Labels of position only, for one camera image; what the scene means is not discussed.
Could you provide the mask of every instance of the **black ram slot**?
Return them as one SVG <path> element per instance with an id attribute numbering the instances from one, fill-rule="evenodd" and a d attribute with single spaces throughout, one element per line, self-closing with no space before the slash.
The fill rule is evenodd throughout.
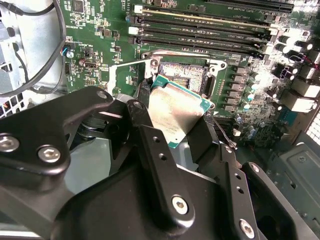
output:
<path id="1" fill-rule="evenodd" d="M 166 24 L 168 26 L 182 26 L 182 27 L 190 27 L 190 28 L 196 28 L 196 29 L 204 29 L 204 30 L 213 30 L 213 31 L 220 31 L 224 33 L 231 33 L 231 34 L 239 34 L 242 36 L 251 36 L 259 38 L 261 35 L 269 35 L 265 32 L 260 31 L 251 31 L 251 30 L 245 30 L 245 29 L 237 29 L 237 28 L 228 28 L 225 26 L 214 26 L 214 25 L 206 25 L 205 23 L 196 23 L 196 22 L 187 22 L 187 21 L 178 21 L 175 20 L 174 24 L 172 20 L 164 19 L 164 18 L 157 18 L 157 17 L 149 17 L 144 16 L 140 17 L 137 16 L 138 20 L 132 21 L 133 24 Z"/>
<path id="2" fill-rule="evenodd" d="M 144 34 L 157 33 L 157 34 L 164 34 L 164 35 L 170 34 L 170 35 L 181 36 L 181 37 L 208 39 L 208 40 L 214 40 L 214 41 L 224 42 L 224 43 L 235 43 L 235 44 L 239 44 L 247 47 L 255 47 L 256 44 L 260 44 L 260 43 L 249 41 L 249 40 L 241 40 L 241 39 L 235 39 L 235 38 L 230 39 L 228 37 L 223 37 L 223 36 L 204 35 L 204 34 L 198 34 L 194 32 L 182 31 L 178 29 L 170 30 L 170 29 L 160 29 L 155 27 L 144 27 L 143 33 Z"/>
<path id="3" fill-rule="evenodd" d="M 210 4 L 219 4 L 243 9 L 255 9 L 274 13 L 291 14 L 295 5 L 285 2 L 266 0 L 205 0 Z"/>
<path id="4" fill-rule="evenodd" d="M 258 51 L 254 50 L 247 50 L 247 49 L 234 49 L 234 48 L 227 48 L 221 46 L 211 46 L 208 44 L 193 44 L 191 42 L 181 42 L 178 40 L 171 40 L 171 39 L 160 39 L 155 37 L 129 37 L 128 42 L 130 44 L 160 44 L 160 45 L 169 45 L 169 46 L 177 46 L 182 48 L 193 48 L 197 50 L 204 50 L 204 51 L 219 51 L 222 53 L 231 53 L 231 54 L 245 54 L 255 56 L 258 55 Z"/>
<path id="5" fill-rule="evenodd" d="M 200 38 L 200 37 L 193 37 L 193 36 L 184 36 L 178 32 L 171 34 L 170 31 L 165 31 L 165 30 L 159 30 L 158 32 L 148 32 L 148 31 L 143 31 L 144 34 L 160 34 L 161 39 L 171 39 L 172 37 L 174 38 L 181 38 L 181 39 L 174 39 L 175 41 L 179 42 L 188 42 L 188 43 L 193 43 L 193 44 L 202 44 L 202 45 L 209 45 L 209 46 L 219 46 L 223 48 L 231 48 L 231 49 L 247 49 L 247 50 L 253 50 L 252 48 L 254 47 L 253 45 L 248 45 L 248 44 L 241 44 L 241 43 L 236 43 L 229 41 L 227 39 L 205 39 L 205 38 Z"/>
<path id="6" fill-rule="evenodd" d="M 156 6 L 147 6 L 146 9 L 160 11 L 160 12 L 166 12 L 166 13 L 173 13 L 173 14 L 186 14 L 186 15 L 192 14 L 193 16 L 197 16 L 197 17 L 228 20 L 228 21 L 233 21 L 235 23 L 241 22 L 241 23 L 248 23 L 248 24 L 258 24 L 261 26 L 270 26 L 270 23 L 264 22 L 264 21 L 251 20 L 251 19 L 239 19 L 239 18 L 234 18 L 234 17 L 230 17 L 230 16 L 206 14 L 204 12 L 185 11 L 185 10 L 180 10 L 180 9 L 176 10 L 173 8 L 163 8 L 163 7 L 156 7 Z"/>

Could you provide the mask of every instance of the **ram slot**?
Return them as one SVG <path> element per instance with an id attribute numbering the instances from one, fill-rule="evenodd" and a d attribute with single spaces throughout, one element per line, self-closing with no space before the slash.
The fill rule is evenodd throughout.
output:
<path id="1" fill-rule="evenodd" d="M 154 35 L 160 34 L 162 36 L 177 36 L 187 38 L 188 41 L 208 41 L 212 43 L 221 43 L 221 44 L 229 44 L 229 45 L 238 45 L 237 48 L 240 47 L 248 47 L 248 48 L 255 48 L 256 46 L 260 45 L 260 43 L 248 40 L 241 40 L 241 39 L 230 39 L 223 36 L 208 36 L 203 34 L 197 34 L 192 32 L 186 32 L 182 30 L 170 30 L 170 29 L 159 29 L 159 28 L 152 28 L 152 27 L 144 27 L 143 28 L 144 35 Z"/>
<path id="2" fill-rule="evenodd" d="M 265 0 L 205 0 L 206 3 L 225 5 L 229 7 L 254 9 L 274 13 L 291 14 L 295 5 L 278 1 Z"/>
<path id="3" fill-rule="evenodd" d="M 164 26 L 168 26 L 171 28 L 176 27 L 186 27 L 188 29 L 196 29 L 199 31 L 207 31 L 212 33 L 228 33 L 228 34 L 237 34 L 237 36 L 241 36 L 243 38 L 246 37 L 253 37 L 258 38 L 261 35 L 269 35 L 266 32 L 259 32 L 259 31 L 252 31 L 252 30 L 245 30 L 245 29 L 238 29 L 238 28 L 228 28 L 225 26 L 214 26 L 214 25 L 206 25 L 204 23 L 195 23 L 195 22 L 186 22 L 186 21 L 173 21 L 164 19 L 164 18 L 157 18 L 157 17 L 139 17 L 137 16 L 138 20 L 135 19 L 131 23 L 133 24 L 143 24 L 143 25 L 150 25 L 152 24 L 163 24 Z"/>
<path id="4" fill-rule="evenodd" d="M 179 29 L 177 26 L 173 29 L 163 29 L 163 28 L 155 28 L 155 27 L 144 27 L 143 33 L 157 33 L 157 34 L 170 34 L 176 36 L 184 36 L 184 37 L 193 37 L 193 38 L 201 38 L 208 40 L 216 40 L 216 41 L 225 41 L 230 43 L 241 44 L 244 46 L 256 47 L 257 45 L 263 44 L 263 42 L 252 41 L 252 39 L 245 39 L 244 36 L 239 36 L 237 34 L 228 34 L 226 32 L 208 32 L 202 29 L 197 28 L 187 28 L 187 29 Z"/>
<path id="5" fill-rule="evenodd" d="M 248 23 L 248 24 L 256 24 L 256 25 L 260 25 L 260 26 L 270 26 L 270 23 L 268 23 L 268 22 L 253 20 L 253 19 L 239 19 L 239 18 L 230 17 L 230 16 L 207 14 L 207 13 L 203 13 L 203 12 L 186 11 L 186 10 L 180 10 L 180 9 L 176 10 L 173 8 L 163 8 L 163 7 L 157 7 L 157 6 L 144 6 L 144 8 L 148 9 L 148 10 L 154 10 L 154 11 L 165 12 L 165 13 L 183 14 L 183 15 L 192 14 L 193 16 L 197 16 L 197 17 L 227 20 L 227 21 L 232 21 L 235 23 L 241 22 L 241 23 Z"/>
<path id="6" fill-rule="evenodd" d="M 230 54 L 244 54 L 244 55 L 251 55 L 256 56 L 260 54 L 258 51 L 249 50 L 249 49 L 235 49 L 217 45 L 209 45 L 209 44 L 202 44 L 202 43 L 192 43 L 192 42 L 185 42 L 179 41 L 174 39 L 163 39 L 157 37 L 150 37 L 150 36 L 135 36 L 129 37 L 128 42 L 130 44 L 139 44 L 139 45 L 168 45 L 168 46 L 177 46 L 181 48 L 192 48 L 195 50 L 202 50 L 202 51 L 210 51 L 211 53 L 221 52 L 221 53 L 230 53 Z"/>

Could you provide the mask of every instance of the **capacitor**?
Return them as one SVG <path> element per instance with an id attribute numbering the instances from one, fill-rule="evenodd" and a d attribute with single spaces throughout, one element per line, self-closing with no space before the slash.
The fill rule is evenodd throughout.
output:
<path id="1" fill-rule="evenodd" d="M 294 50 L 290 50 L 290 52 L 286 54 L 286 57 L 289 58 L 289 62 L 300 63 L 304 60 L 304 55 Z"/>
<path id="2" fill-rule="evenodd" d="M 248 132 L 249 132 L 250 134 L 255 134 L 255 132 L 256 132 L 255 127 L 254 127 L 254 126 L 249 126 L 249 127 L 248 127 Z"/>
<path id="3" fill-rule="evenodd" d="M 282 75 L 283 75 L 285 78 L 289 79 L 289 80 L 295 79 L 295 76 L 292 74 L 292 72 L 289 72 L 289 71 L 286 70 L 286 69 L 284 69 L 284 70 L 282 71 Z"/>
<path id="4" fill-rule="evenodd" d="M 244 101 L 241 103 L 241 106 L 243 107 L 244 110 L 249 110 L 250 109 L 250 104 Z"/>
<path id="5" fill-rule="evenodd" d="M 278 103 L 276 103 L 275 101 L 272 103 L 272 106 L 277 110 L 277 111 L 281 111 L 282 110 L 282 106 Z"/>
<path id="6" fill-rule="evenodd" d="M 267 90 L 266 94 L 268 94 L 273 99 L 275 99 L 277 97 L 277 94 L 274 91 L 271 91 L 271 90 Z"/>
<path id="7" fill-rule="evenodd" d="M 294 37 L 291 37 L 291 36 L 283 36 L 280 41 L 284 44 L 287 44 L 287 45 L 293 45 L 295 44 L 296 42 L 296 39 Z"/>
<path id="8" fill-rule="evenodd" d="M 241 122 L 242 122 L 242 118 L 241 118 L 241 116 L 240 116 L 239 114 L 236 114 L 236 115 L 234 116 L 234 119 L 235 119 L 235 121 L 238 122 L 238 123 L 241 123 Z"/>
<path id="9" fill-rule="evenodd" d="M 274 89 L 274 94 L 278 95 L 279 91 L 280 91 L 280 89 L 279 89 L 278 87 L 276 87 L 276 88 Z"/>
<path id="10" fill-rule="evenodd" d="M 288 52 L 290 52 L 291 47 L 281 44 L 278 47 L 278 49 L 279 49 L 279 51 L 283 52 L 284 54 L 287 54 Z"/>
<path id="11" fill-rule="evenodd" d="M 255 99 L 255 95 L 250 91 L 246 92 L 244 95 L 248 99 L 248 101 L 252 101 L 253 99 Z"/>
<path id="12" fill-rule="evenodd" d="M 306 41 L 296 41 L 294 45 L 301 47 L 303 49 L 306 49 L 306 50 L 311 50 L 313 48 L 313 45 L 311 43 L 306 42 Z"/>
<path id="13" fill-rule="evenodd" d="M 289 71 L 292 73 L 292 74 L 297 74 L 298 73 L 298 69 L 295 68 L 294 66 L 288 66 L 289 67 Z"/>
<path id="14" fill-rule="evenodd" d="M 254 80 L 256 80 L 258 82 L 260 82 L 263 78 L 263 76 L 257 72 L 254 72 L 251 76 L 253 77 Z"/>
<path id="15" fill-rule="evenodd" d="M 261 122 L 261 123 L 259 124 L 259 127 L 263 129 L 264 127 L 266 127 L 266 124 L 265 124 L 264 122 Z"/>
<path id="16" fill-rule="evenodd" d="M 249 88 L 251 88 L 253 91 L 257 90 L 259 88 L 259 84 L 252 81 L 252 82 L 249 82 L 248 84 Z"/>
<path id="17" fill-rule="evenodd" d="M 250 134 L 250 132 L 247 132 L 245 135 L 246 135 L 246 138 L 249 140 L 254 138 L 254 136 L 252 134 Z"/>
<path id="18" fill-rule="evenodd" d="M 78 63 L 79 63 L 80 66 L 84 66 L 85 63 L 86 63 L 86 59 L 84 57 L 82 57 L 82 58 L 79 59 Z"/>

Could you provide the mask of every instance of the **wire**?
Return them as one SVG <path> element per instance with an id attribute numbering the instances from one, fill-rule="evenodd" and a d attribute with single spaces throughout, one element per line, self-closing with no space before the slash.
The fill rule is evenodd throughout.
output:
<path id="1" fill-rule="evenodd" d="M 42 10 L 42 11 L 38 11 L 38 12 L 27 12 L 27 11 L 23 11 L 21 8 L 15 6 L 12 3 L 6 2 L 6 1 L 0 1 L 0 5 L 2 5 L 4 8 L 8 9 L 10 12 L 23 16 L 41 16 L 41 15 L 45 15 L 47 13 L 49 13 L 52 9 L 55 8 L 55 5 L 53 3 L 51 3 L 50 6 L 48 6 L 46 9 Z"/>
<path id="2" fill-rule="evenodd" d="M 29 82 L 29 77 L 28 77 L 28 71 L 27 71 L 27 67 L 24 63 L 24 61 L 22 60 L 22 58 L 20 57 L 20 55 L 15 52 L 15 56 L 16 58 L 19 60 L 19 62 L 21 63 L 22 69 L 24 71 L 24 78 L 25 78 L 25 82 Z M 57 82 L 57 84 L 55 85 L 54 88 L 50 89 L 50 90 L 41 90 L 42 87 L 40 87 L 39 89 L 34 89 L 33 87 L 31 87 L 29 90 L 33 91 L 36 94 L 53 94 L 55 92 L 58 91 L 58 87 L 61 85 L 62 81 L 64 80 L 64 67 L 66 64 L 66 58 L 62 57 L 62 65 L 61 65 L 61 73 L 60 73 L 60 77 L 59 77 L 59 81 Z"/>
<path id="3" fill-rule="evenodd" d="M 229 137 L 227 136 L 226 132 L 224 131 L 224 129 L 220 126 L 220 124 L 217 122 L 217 120 L 215 120 L 214 118 L 213 122 L 215 125 L 217 125 L 217 127 L 220 129 L 220 131 L 222 132 L 225 140 L 231 145 L 232 148 L 234 148 L 235 150 L 237 150 L 238 148 L 234 145 L 234 143 L 229 139 Z"/>
<path id="4" fill-rule="evenodd" d="M 37 72 L 33 78 L 31 78 L 28 82 L 24 83 L 22 86 L 18 87 L 17 89 L 13 91 L 9 91 L 6 93 L 1 93 L 0 98 L 9 98 L 12 96 L 15 96 L 17 94 L 20 94 L 24 92 L 25 90 L 28 90 L 29 88 L 33 87 L 35 84 L 37 84 L 49 71 L 49 69 L 54 64 L 56 58 L 60 54 L 61 49 L 65 45 L 66 37 L 67 37 L 67 30 L 66 30 L 66 24 L 64 20 L 63 13 L 61 11 L 60 5 L 58 0 L 53 0 L 53 4 L 56 9 L 56 14 L 58 16 L 58 22 L 59 22 L 59 28 L 60 28 L 60 43 L 53 51 L 52 55 L 48 59 L 48 61 L 44 64 L 44 66 Z"/>
<path id="5" fill-rule="evenodd" d="M 64 71 L 65 71 L 65 64 L 66 64 L 66 58 L 63 56 L 62 57 L 62 64 L 61 64 L 61 73 L 60 73 L 60 77 L 59 77 L 59 81 L 57 82 L 57 84 L 55 85 L 54 88 L 52 88 L 51 90 L 47 91 L 47 90 L 41 90 L 42 87 L 40 87 L 38 90 L 34 89 L 33 87 L 30 88 L 30 90 L 36 94 L 53 94 L 55 92 L 58 91 L 58 87 L 61 85 L 61 83 L 64 80 Z"/>

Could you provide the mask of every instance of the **black plastic bracket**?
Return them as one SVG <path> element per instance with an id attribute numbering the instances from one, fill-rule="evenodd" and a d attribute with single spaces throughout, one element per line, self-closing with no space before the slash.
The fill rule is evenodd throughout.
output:
<path id="1" fill-rule="evenodd" d="M 0 137 L 17 142 L 9 142 L 16 149 L 0 151 L 0 182 L 38 191 L 59 184 L 70 164 L 67 142 L 73 141 L 85 118 L 106 111 L 112 101 L 100 88 L 86 87 L 2 119 Z M 58 159 L 41 160 L 39 151 L 44 147 L 55 148 Z"/>
<path id="2" fill-rule="evenodd" d="M 229 225 L 228 239 L 259 240 L 258 226 L 251 202 L 246 175 L 237 168 L 236 156 L 226 144 L 220 143 L 210 119 L 202 117 L 187 135 L 192 159 L 198 171 L 214 180 L 221 188 L 221 219 Z M 245 232 L 241 223 L 250 225 Z"/>
<path id="3" fill-rule="evenodd" d="M 195 221 L 195 209 L 161 130 L 153 128 L 148 110 L 137 100 L 127 102 L 134 141 L 152 201 L 154 221 L 170 235 L 181 235 Z"/>

